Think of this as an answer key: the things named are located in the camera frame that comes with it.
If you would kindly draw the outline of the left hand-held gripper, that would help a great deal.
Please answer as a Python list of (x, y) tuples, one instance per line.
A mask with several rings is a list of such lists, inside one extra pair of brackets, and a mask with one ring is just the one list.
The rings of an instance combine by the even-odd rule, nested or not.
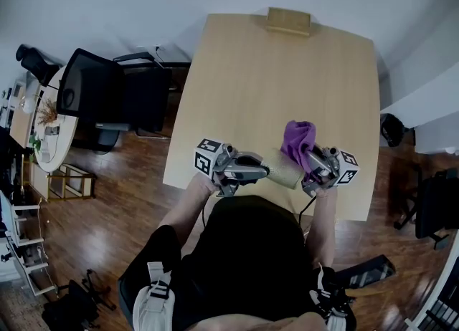
[(217, 187), (217, 197), (232, 197), (239, 186), (256, 183), (270, 172), (258, 155), (243, 155), (228, 143), (209, 139), (194, 149), (194, 168)]

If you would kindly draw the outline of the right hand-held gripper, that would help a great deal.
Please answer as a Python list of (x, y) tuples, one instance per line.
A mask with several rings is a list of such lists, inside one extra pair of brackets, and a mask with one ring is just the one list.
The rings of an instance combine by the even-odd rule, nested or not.
[(350, 184), (359, 172), (355, 156), (336, 147), (315, 145), (307, 155), (311, 172), (303, 180), (302, 189), (310, 197), (314, 197), (318, 189)]

